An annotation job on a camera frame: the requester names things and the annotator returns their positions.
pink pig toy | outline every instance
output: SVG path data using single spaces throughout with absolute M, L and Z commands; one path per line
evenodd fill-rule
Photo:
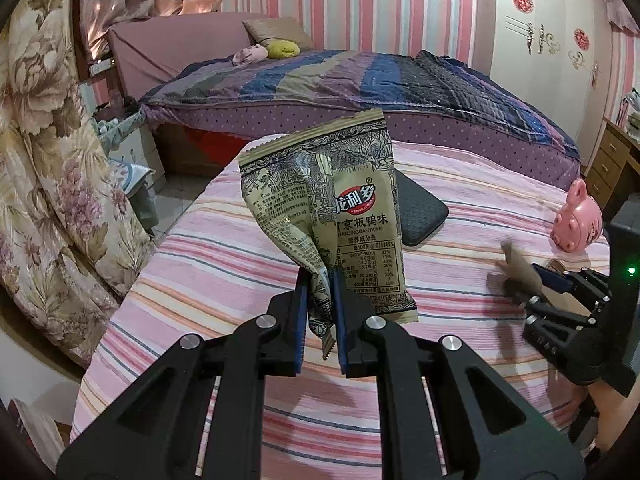
M 587 194 L 587 185 L 574 180 L 566 194 L 556 219 L 551 237 L 563 251 L 572 253 L 584 249 L 602 234 L 602 212 L 593 197 Z

wardrobe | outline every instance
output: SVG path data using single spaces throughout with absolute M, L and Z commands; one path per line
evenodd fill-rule
M 491 78 L 569 134 L 585 165 L 602 128 L 611 49 L 603 0 L 496 0 Z

headboard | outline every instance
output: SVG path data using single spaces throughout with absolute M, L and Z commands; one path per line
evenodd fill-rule
M 124 93 L 140 99 L 191 63 L 231 56 L 250 46 L 253 41 L 242 20 L 261 17 L 250 12 L 210 12 L 113 25 L 109 43 Z

wooden desk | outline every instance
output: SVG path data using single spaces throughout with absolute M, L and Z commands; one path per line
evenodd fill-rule
M 606 128 L 586 175 L 589 194 L 603 218 L 614 217 L 629 194 L 640 191 L 640 142 L 605 119 Z

striped tablecloth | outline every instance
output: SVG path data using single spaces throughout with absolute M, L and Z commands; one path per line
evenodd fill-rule
M 581 391 L 523 341 L 523 312 L 501 293 L 494 261 L 510 238 L 532 262 L 559 258 L 570 269 L 608 273 L 605 239 L 586 252 L 557 250 L 549 233 L 565 193 L 481 156 L 394 142 L 394 157 L 450 210 L 433 237 L 404 250 L 419 312 L 407 330 L 433 340 L 460 336 L 551 424 L 566 428 Z M 82 380 L 74 435 L 181 335 L 230 333 L 293 288 L 297 267 L 256 225 L 239 183 L 234 161 L 171 230 L 113 316 Z M 380 478 L 374 380 L 341 377 L 336 356 L 323 362 L 320 340 L 307 331 L 302 376 L 267 380 L 263 444 L 265 478 Z

